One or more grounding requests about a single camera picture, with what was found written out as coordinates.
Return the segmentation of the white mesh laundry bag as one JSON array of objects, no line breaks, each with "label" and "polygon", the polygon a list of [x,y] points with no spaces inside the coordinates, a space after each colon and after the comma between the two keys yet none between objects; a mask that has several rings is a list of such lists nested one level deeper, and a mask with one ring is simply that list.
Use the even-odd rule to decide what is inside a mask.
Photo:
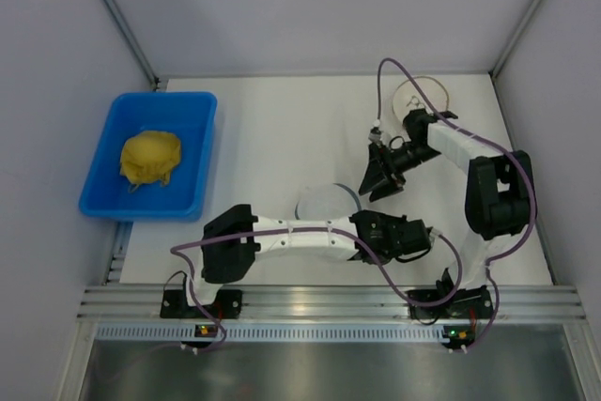
[{"label": "white mesh laundry bag", "polygon": [[295,206],[297,220],[325,221],[349,217],[362,209],[359,196],[347,185],[330,183],[305,190]]}]

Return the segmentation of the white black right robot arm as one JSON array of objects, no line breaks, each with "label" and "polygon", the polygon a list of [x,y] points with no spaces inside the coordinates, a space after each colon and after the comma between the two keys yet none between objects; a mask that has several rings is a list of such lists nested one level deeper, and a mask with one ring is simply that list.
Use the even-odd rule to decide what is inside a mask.
[{"label": "white black right robot arm", "polygon": [[450,111],[412,110],[404,119],[404,129],[407,140],[393,148],[384,140],[380,123],[374,122],[359,193],[372,202],[401,193],[405,173],[437,157],[465,174],[469,231],[457,251],[455,283],[439,285],[432,301],[403,297],[412,306],[433,310],[451,303],[462,285],[488,284],[492,263],[525,244],[537,214],[532,163],[527,152],[510,151],[463,128]]}]

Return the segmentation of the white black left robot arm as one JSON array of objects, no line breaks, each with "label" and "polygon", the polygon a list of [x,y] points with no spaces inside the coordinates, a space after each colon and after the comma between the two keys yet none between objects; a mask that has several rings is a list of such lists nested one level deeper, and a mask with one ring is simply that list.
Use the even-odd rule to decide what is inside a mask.
[{"label": "white black left robot arm", "polygon": [[211,305],[222,286],[241,281],[255,263],[268,258],[405,263],[430,251],[430,231],[422,220],[366,209],[337,219],[286,221],[255,215],[248,204],[235,205],[204,226],[202,267],[190,275],[186,301]]}]

